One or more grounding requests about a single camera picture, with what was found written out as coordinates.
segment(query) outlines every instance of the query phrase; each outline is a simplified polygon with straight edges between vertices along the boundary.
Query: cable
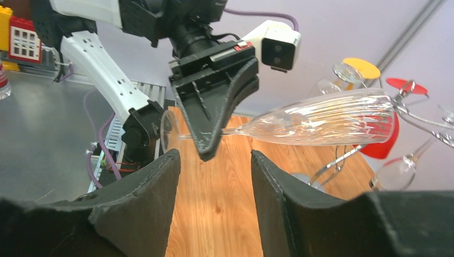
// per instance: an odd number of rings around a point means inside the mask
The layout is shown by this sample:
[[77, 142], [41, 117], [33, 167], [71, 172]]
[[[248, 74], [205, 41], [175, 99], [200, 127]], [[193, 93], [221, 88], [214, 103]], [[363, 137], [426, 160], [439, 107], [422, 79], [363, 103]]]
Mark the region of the cable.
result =
[[223, 39], [226, 36], [233, 36], [236, 40], [241, 39], [237, 34], [233, 34], [233, 33], [225, 33], [225, 34], [220, 34], [220, 35], [208, 35], [208, 37], [213, 40]]
[[87, 94], [85, 94], [85, 96], [84, 96], [84, 101], [82, 102], [82, 105], [84, 106], [85, 114], [87, 115], [88, 120], [90, 121], [90, 124], [91, 124], [91, 126], [92, 126], [92, 130], [93, 130], [93, 135], [94, 135], [94, 140], [95, 140], [95, 141], [97, 141], [96, 125], [95, 125], [95, 122], [93, 121], [92, 116], [90, 115], [90, 112], [88, 111], [88, 108], [87, 108], [87, 100], [88, 100], [88, 98], [89, 98], [94, 92], [96, 92], [96, 91], [97, 91], [97, 89], [93, 89], [93, 90], [91, 90], [90, 92], [88, 92]]
[[247, 12], [247, 11], [237, 11], [225, 8], [224, 11], [226, 13], [241, 15], [241, 16], [264, 16], [264, 17], [275, 17], [275, 18], [283, 18], [290, 21], [293, 24], [293, 30], [299, 32], [299, 24], [295, 17], [285, 14], [285, 13], [278, 13], [278, 12]]
[[107, 122], [104, 123], [104, 125], [102, 125], [102, 127], [98, 131], [98, 139], [99, 139], [101, 149], [104, 152], [105, 158], [109, 162], [110, 166], [112, 167], [112, 171], [114, 172], [113, 174], [115, 174], [115, 178], [117, 180], [120, 180], [122, 178], [122, 175], [120, 174], [120, 171], [118, 170], [117, 163], [114, 161], [114, 158], [112, 157], [109, 150], [107, 149], [107, 146], [105, 146], [104, 137], [102, 135], [104, 130], [112, 122], [114, 117], [115, 117], [115, 113], [113, 112], [112, 115], [110, 116], [110, 118], [107, 120]]
[[[60, 62], [63, 62], [63, 54], [62, 52], [58, 52], [58, 57], [60, 58]], [[65, 69], [63, 65], [60, 65], [60, 69], [58, 69], [58, 74], [57, 77], [54, 78], [54, 82], [59, 83], [61, 80], [61, 77], [65, 74]]]
[[69, 78], [70, 76], [72, 76], [74, 74], [74, 67], [72, 66], [72, 63], [70, 63], [70, 67], [69, 68], [70, 68], [70, 73], [68, 73], [65, 76], [61, 77], [59, 82], [65, 81], [67, 78]]
[[87, 151], [87, 155], [86, 155], [87, 171], [88, 171], [88, 176], [93, 181], [93, 183], [95, 183], [96, 187], [102, 188], [101, 183], [96, 179], [95, 174], [93, 173], [93, 170], [92, 170], [92, 155], [93, 155], [93, 151], [95, 149], [96, 149], [96, 146], [92, 146], [92, 148], [89, 151]]

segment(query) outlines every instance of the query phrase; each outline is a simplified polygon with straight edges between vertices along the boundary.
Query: yellow disc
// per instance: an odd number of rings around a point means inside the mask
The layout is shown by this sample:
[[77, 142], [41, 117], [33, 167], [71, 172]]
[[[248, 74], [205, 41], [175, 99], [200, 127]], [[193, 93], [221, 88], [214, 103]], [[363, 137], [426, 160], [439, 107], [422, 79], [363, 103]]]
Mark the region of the yellow disc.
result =
[[357, 69], [365, 79], [377, 79], [380, 77], [379, 68], [368, 61], [358, 58], [345, 58], [342, 62]]

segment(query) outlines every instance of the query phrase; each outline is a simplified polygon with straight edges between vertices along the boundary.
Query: bottle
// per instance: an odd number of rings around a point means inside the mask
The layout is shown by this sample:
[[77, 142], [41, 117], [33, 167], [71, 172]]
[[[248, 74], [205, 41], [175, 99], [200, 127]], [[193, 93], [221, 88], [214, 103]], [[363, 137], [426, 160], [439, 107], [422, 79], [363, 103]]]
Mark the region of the bottle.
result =
[[11, 95], [11, 85], [6, 78], [5, 69], [3, 68], [2, 61], [0, 61], [0, 100], [7, 98]]

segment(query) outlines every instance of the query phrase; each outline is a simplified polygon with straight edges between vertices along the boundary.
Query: red label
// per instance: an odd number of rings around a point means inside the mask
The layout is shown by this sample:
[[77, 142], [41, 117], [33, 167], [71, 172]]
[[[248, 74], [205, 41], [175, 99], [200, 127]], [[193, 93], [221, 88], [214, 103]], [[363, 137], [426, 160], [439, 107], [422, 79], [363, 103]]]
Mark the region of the red label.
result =
[[0, 87], [4, 87], [8, 84], [8, 80], [6, 79], [5, 69], [3, 65], [0, 63]]

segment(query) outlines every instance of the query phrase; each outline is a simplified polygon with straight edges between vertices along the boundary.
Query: wine glass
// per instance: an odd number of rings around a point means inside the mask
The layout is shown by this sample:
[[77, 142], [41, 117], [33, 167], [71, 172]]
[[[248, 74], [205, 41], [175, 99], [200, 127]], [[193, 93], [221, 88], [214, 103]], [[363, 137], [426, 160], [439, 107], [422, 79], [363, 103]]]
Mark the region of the wine glass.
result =
[[359, 71], [345, 63], [337, 63], [333, 65], [332, 70], [337, 76], [337, 79], [334, 81], [329, 79], [320, 80], [317, 82], [317, 85], [311, 89], [307, 98], [339, 93], [345, 91], [349, 85], [360, 84], [364, 80]]
[[[443, 120], [454, 125], [454, 112], [439, 106], [445, 112]], [[405, 190], [413, 182], [422, 155], [438, 140], [430, 137], [414, 152], [385, 163], [370, 180], [369, 186], [373, 190]]]
[[[358, 89], [305, 99], [277, 108], [222, 135], [247, 135], [287, 145], [350, 145], [385, 142], [392, 134], [394, 108], [380, 88]], [[179, 133], [175, 114], [167, 110], [161, 120], [164, 152], [178, 148], [190, 134]]]

